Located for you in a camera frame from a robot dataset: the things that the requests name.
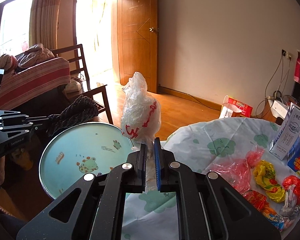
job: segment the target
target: white tablecloth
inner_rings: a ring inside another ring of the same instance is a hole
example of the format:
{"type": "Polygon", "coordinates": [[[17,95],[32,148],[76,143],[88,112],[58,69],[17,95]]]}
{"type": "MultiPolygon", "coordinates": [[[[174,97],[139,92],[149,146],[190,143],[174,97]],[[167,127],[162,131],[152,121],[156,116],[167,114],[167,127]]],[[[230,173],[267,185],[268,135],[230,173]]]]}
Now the white tablecloth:
{"type": "MultiPolygon", "coordinates": [[[[286,166],[286,160],[280,161],[269,153],[269,143],[278,128],[275,123],[252,118],[234,117],[200,122],[181,127],[172,133],[164,149],[173,152],[177,161],[188,165],[193,171],[206,174],[209,164],[245,158],[247,152],[257,145],[265,149],[262,159],[274,165],[276,180],[282,184],[285,177],[296,174],[286,166]]],[[[253,190],[265,195],[253,176],[250,185],[253,190]]],[[[277,212],[283,206],[283,202],[275,203],[269,198],[267,201],[277,212]]],[[[127,194],[122,240],[179,239],[177,217],[175,193],[149,191],[127,194]]],[[[283,231],[282,238],[292,228],[283,231]]]]}

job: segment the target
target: chair leg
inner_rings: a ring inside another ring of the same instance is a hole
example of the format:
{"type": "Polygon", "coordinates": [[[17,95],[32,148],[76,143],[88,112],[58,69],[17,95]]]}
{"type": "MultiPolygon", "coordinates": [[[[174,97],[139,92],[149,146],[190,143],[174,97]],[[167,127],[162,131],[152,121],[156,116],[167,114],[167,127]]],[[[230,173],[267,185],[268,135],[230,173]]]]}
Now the chair leg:
{"type": "Polygon", "coordinates": [[[104,103],[105,108],[106,108],[106,114],[107,114],[108,121],[109,121],[110,124],[113,124],[111,111],[110,111],[110,106],[109,106],[109,102],[108,102],[106,87],[103,88],[101,93],[102,93],[103,103],[104,103]]]}

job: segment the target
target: red striped cloth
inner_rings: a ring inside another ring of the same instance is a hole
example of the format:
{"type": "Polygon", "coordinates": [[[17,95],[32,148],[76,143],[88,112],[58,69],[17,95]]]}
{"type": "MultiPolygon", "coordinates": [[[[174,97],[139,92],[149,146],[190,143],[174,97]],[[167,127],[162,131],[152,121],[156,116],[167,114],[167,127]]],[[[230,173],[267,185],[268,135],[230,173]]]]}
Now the red striped cloth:
{"type": "Polygon", "coordinates": [[[4,80],[0,89],[0,110],[11,110],[60,85],[70,83],[70,66],[58,57],[30,67],[4,80]]]}

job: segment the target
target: round metal pivot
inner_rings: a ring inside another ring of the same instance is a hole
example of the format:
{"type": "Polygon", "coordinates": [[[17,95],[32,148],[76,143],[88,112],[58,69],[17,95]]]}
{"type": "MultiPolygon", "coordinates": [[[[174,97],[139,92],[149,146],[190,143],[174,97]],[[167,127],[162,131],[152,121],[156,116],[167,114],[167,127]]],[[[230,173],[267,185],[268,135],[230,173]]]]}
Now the round metal pivot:
{"type": "Polygon", "coordinates": [[[217,178],[218,178],[218,173],[210,172],[210,173],[208,174],[208,177],[209,177],[210,179],[217,179],[217,178]]]}
{"type": "Polygon", "coordinates": [[[172,163],[170,163],[170,167],[172,167],[172,168],[179,168],[180,167],[180,163],[178,163],[178,162],[172,162],[172,163]]]}
{"type": "Polygon", "coordinates": [[[92,173],[87,173],[86,175],[83,176],[83,179],[86,181],[93,180],[94,175],[92,173]]]}
{"type": "Polygon", "coordinates": [[[132,168],[132,164],[124,163],[124,164],[122,164],[122,168],[125,170],[130,170],[132,168]]]}

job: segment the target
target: yellow curtain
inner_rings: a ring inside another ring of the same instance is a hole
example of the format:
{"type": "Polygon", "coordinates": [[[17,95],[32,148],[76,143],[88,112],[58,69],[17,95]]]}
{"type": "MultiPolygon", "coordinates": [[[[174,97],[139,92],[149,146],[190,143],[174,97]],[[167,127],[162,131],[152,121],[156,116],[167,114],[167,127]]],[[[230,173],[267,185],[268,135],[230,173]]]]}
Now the yellow curtain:
{"type": "Polygon", "coordinates": [[[32,0],[29,46],[42,43],[45,48],[57,49],[57,27],[60,0],[32,0]]]}

